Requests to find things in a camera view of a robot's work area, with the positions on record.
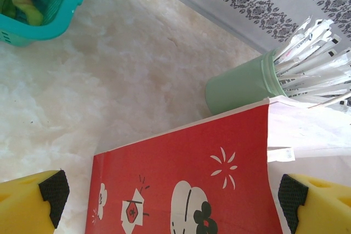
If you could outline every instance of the white label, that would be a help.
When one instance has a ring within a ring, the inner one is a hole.
[[[295,154],[293,148],[282,148],[275,150],[268,150],[267,162],[291,162],[295,161]]]

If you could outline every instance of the green cup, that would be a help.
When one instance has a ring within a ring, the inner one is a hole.
[[[284,95],[275,74],[275,50],[211,78],[206,84],[206,103],[217,115],[241,106]]]

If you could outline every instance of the white marble surface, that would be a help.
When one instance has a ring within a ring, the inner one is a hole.
[[[258,53],[177,0],[85,0],[61,37],[0,43],[0,181],[64,169],[84,233],[92,157],[210,115],[206,81]]]

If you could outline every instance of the teal basket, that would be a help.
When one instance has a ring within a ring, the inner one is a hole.
[[[83,0],[32,0],[44,15],[42,26],[30,26],[19,10],[16,19],[0,14],[0,40],[15,46],[45,41],[63,34],[70,25],[77,6]]]

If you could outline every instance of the mint green container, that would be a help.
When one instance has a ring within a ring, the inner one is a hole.
[[[217,115],[241,106],[284,95],[275,74],[275,50],[211,78],[206,84],[206,103]]]
[[[16,19],[0,14],[0,41],[15,46],[26,46],[34,41],[45,41],[63,34],[83,0],[32,0],[44,15],[42,26],[30,26],[26,16],[18,11]]]

